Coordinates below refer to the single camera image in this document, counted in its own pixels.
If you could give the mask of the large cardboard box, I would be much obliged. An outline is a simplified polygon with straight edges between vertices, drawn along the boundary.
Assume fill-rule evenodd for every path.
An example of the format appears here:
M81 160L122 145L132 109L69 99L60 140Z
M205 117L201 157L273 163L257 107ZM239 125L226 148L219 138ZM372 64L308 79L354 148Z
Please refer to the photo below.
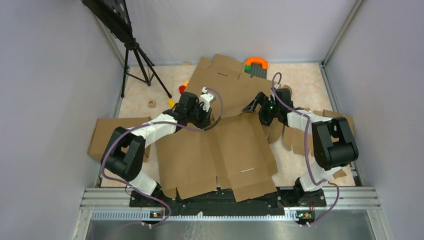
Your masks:
M188 199L230 189L237 202L277 190L276 158L256 114L222 119L213 129L187 129L156 142L162 192Z

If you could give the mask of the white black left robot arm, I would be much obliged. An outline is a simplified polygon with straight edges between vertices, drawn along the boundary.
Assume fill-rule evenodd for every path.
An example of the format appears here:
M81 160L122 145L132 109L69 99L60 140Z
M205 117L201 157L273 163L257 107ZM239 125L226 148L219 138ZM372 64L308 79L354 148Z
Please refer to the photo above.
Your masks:
M181 129L204 132L219 122L211 122L212 103L221 95L210 87L203 87L200 95L184 91L179 101L156 118L134 127L113 130L101 159L104 178L132 187L149 207L160 202L158 183L143 170L145 150L159 139Z

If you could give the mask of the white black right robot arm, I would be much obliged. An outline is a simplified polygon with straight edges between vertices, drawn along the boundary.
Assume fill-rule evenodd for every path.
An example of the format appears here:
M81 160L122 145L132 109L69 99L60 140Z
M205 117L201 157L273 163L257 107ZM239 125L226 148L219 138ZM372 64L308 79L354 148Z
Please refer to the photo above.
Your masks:
M290 205L307 206L320 198L323 184L334 173L358 159L359 150L347 118L325 117L294 108L291 96L287 88L272 88L270 96L259 92L242 112L253 113L260 105L258 117L262 125L270 126L277 119L290 131L302 131L306 158L309 156L308 136L312 136L315 161L305 160L307 172L296 179L289 202Z

